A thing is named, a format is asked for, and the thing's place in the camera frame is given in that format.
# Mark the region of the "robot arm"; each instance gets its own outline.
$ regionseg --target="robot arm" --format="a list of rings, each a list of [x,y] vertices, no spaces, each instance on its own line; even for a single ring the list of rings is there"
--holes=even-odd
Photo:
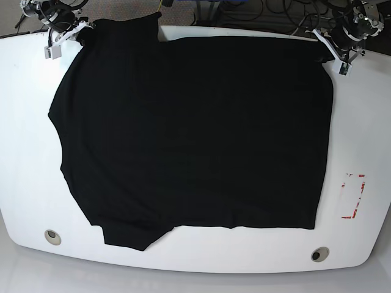
[[[332,9],[336,25],[333,29],[315,29],[313,32],[333,54],[333,71],[348,76],[352,61],[365,54],[359,42],[375,37],[384,29],[384,19],[376,4],[353,0],[345,8],[336,7],[322,0]]]
[[[76,6],[70,6],[59,0],[21,0],[20,6],[27,17],[38,16],[38,19],[50,28],[48,46],[45,47],[45,57],[56,59],[61,57],[61,44],[68,40],[76,40],[78,33],[85,27],[94,28],[88,18],[78,19],[75,15],[81,13],[81,9],[89,0],[83,0]],[[53,41],[52,33],[57,32]]]

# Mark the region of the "red marking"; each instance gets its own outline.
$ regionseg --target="red marking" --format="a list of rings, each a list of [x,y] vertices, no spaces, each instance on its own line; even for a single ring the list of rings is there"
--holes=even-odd
[[[353,218],[355,218],[355,217],[356,217],[357,210],[358,210],[358,208],[359,208],[359,205],[360,205],[360,200],[361,200],[361,197],[359,198],[359,201],[357,202],[356,209],[354,210],[354,213],[353,213]]]

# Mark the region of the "round grommet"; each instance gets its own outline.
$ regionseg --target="round grommet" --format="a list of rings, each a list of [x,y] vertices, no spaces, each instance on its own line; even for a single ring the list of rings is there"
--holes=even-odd
[[[45,238],[50,244],[53,244],[53,245],[60,245],[61,244],[61,237],[53,230],[46,230],[45,231]]]
[[[320,247],[311,253],[311,260],[315,262],[324,261],[330,254],[330,250],[327,247]]]

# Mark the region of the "cable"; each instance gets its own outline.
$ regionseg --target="cable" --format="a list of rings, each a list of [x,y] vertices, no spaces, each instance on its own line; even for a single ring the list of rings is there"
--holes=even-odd
[[[158,7],[158,11],[157,11],[157,12],[160,11],[162,4],[163,4],[163,0],[160,0],[160,3],[159,3],[159,7]]]
[[[19,21],[18,21],[18,23],[16,24],[16,26],[15,26],[15,29],[18,29],[17,31],[16,31],[16,34],[15,35],[18,35],[19,34],[19,31],[20,31],[20,26],[22,25],[22,21],[25,19],[25,17],[24,17],[25,15],[24,14],[22,14],[22,16],[20,17],[20,19],[19,19]]]
[[[301,0],[294,0],[295,2],[298,2],[298,3],[301,3],[303,5],[310,5],[311,2],[304,2],[304,1],[301,1]]]
[[[303,19],[300,21],[299,23],[299,26],[301,27],[301,25],[305,22],[305,20],[307,19],[307,17],[309,16],[310,14],[308,13],[307,15],[304,15]],[[291,35],[296,35],[296,33],[299,31],[299,28],[297,27],[294,32],[291,34]]]
[[[263,4],[263,0],[261,0],[261,3],[262,3],[262,8],[261,8],[261,11],[260,13],[258,13],[258,15],[254,18],[250,18],[248,20],[244,20],[244,19],[241,19],[241,18],[235,18],[235,17],[232,17],[232,16],[229,16],[229,15],[226,15],[226,17],[232,19],[232,20],[239,20],[239,21],[252,21],[252,20],[256,20],[257,18],[259,18],[262,13],[263,13],[263,9],[265,8],[264,4]]]
[[[293,2],[293,1],[294,1],[294,0],[291,0],[291,1],[289,2],[289,5],[288,5],[287,10],[289,10],[289,9],[291,8],[292,2]],[[274,11],[274,10],[270,9],[269,4],[268,4],[268,0],[265,0],[265,6],[266,6],[266,8],[267,8],[271,13],[275,13],[275,14],[284,13],[284,11]]]
[[[75,3],[75,1],[73,1],[73,2],[69,5],[69,7],[71,7],[72,10],[79,10],[80,8],[83,8],[83,7],[87,4],[88,1],[89,1],[89,0],[83,0],[83,2],[80,3],[79,5],[70,6],[70,5],[72,5],[73,3]]]
[[[243,5],[244,2],[239,2],[238,4],[234,4],[229,1],[224,1],[224,4],[227,4],[228,6],[231,6],[231,7],[239,7],[240,5]]]
[[[335,5],[331,4],[329,2],[329,0],[320,0],[320,2],[322,2],[322,4],[327,6],[328,8],[330,8],[332,10],[336,10],[336,11],[343,12],[345,10],[345,8],[346,8],[346,7],[335,6]]]
[[[312,3],[313,8],[315,8],[315,10],[316,10],[316,14],[318,15],[318,18],[317,18],[317,20],[316,20],[316,25],[315,25],[315,27],[307,27],[307,28],[306,28],[306,29],[308,29],[309,31],[312,31],[312,30],[316,29],[316,28],[319,26],[319,24],[320,24],[320,16],[321,16],[320,11],[319,11],[319,7],[314,3],[313,0],[311,0],[311,3]],[[282,7],[283,7],[283,11],[285,12],[285,14],[286,14],[288,20],[289,20],[296,28],[302,29],[302,27],[301,27],[300,25],[296,24],[296,23],[292,20],[292,17],[289,15],[288,9],[287,9],[287,5],[285,4],[285,0],[282,0]]]
[[[334,28],[332,25],[331,25],[331,21],[332,20],[334,20],[334,21],[336,21],[336,20],[338,20],[338,19],[340,19],[340,18],[343,18],[343,17],[345,17],[345,16],[347,16],[349,13],[351,13],[353,11],[353,4],[350,4],[350,5],[348,5],[348,6],[346,6],[345,7],[345,11],[341,14],[341,13],[339,13],[339,12],[337,12],[339,15],[338,16],[335,16],[335,17],[332,17],[332,18],[330,18],[328,21],[327,21],[327,23],[328,23],[328,25],[331,27],[331,28]]]

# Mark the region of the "table surface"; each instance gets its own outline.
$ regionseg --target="table surface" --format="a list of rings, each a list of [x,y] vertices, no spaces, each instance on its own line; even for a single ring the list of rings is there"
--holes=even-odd
[[[161,40],[213,35],[289,38],[209,27],[162,27],[159,33]],[[0,40],[0,209],[15,243],[74,258],[187,272],[324,270],[358,266],[369,257],[391,202],[390,57],[368,52],[354,62],[350,78],[331,73],[330,63],[324,66],[335,94],[327,172],[314,230],[182,226],[140,252],[105,245],[101,228],[90,226],[69,193],[59,169],[61,145],[47,113],[81,47],[66,42],[62,58],[45,60],[46,44],[46,34]],[[341,207],[351,201],[350,195],[341,193],[347,173],[365,174],[355,219],[341,218]],[[298,181],[305,184],[305,174]],[[46,230],[60,234],[60,246],[46,241]],[[318,247],[330,250],[320,263],[310,259]]]

